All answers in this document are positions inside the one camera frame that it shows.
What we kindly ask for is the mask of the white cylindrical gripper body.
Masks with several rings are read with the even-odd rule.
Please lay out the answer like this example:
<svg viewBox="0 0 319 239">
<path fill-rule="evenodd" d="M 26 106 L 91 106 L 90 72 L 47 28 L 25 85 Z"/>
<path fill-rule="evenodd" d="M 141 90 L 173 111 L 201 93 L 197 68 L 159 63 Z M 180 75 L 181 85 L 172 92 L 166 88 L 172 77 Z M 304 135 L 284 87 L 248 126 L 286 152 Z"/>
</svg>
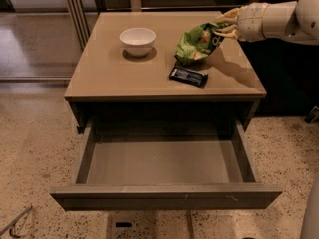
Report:
<svg viewBox="0 0 319 239">
<path fill-rule="evenodd" d="M 241 41 L 265 40 L 263 18 L 268 7 L 268 3 L 252 3 L 242 10 L 237 20 L 237 29 Z"/>
</svg>

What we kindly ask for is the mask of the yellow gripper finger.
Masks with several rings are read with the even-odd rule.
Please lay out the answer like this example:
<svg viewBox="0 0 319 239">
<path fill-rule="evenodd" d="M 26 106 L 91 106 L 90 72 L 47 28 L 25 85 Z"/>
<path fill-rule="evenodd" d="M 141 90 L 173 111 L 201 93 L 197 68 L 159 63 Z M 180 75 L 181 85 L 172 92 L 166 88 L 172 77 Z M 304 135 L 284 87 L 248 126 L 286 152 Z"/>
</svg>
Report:
<svg viewBox="0 0 319 239">
<path fill-rule="evenodd" d="M 220 28 L 219 33 L 221 36 L 223 36 L 225 38 L 239 39 L 239 37 L 240 37 L 240 33 L 237 29 L 236 24 L 226 26 L 224 28 Z"/>
<path fill-rule="evenodd" d="M 243 13 L 247 9 L 246 6 L 233 8 L 221 15 L 219 15 L 215 20 L 214 23 L 216 24 L 237 24 L 238 21 L 242 18 Z"/>
</svg>

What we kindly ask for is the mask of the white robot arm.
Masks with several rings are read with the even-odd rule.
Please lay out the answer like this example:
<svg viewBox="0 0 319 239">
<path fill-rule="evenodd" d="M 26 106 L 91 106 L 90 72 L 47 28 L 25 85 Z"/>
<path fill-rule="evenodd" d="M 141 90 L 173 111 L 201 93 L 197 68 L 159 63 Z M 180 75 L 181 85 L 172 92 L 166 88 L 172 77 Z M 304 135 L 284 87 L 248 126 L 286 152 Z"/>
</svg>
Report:
<svg viewBox="0 0 319 239">
<path fill-rule="evenodd" d="M 239 41 L 280 39 L 302 45 L 319 44 L 319 0 L 251 3 L 215 19 L 215 34 Z"/>
</svg>

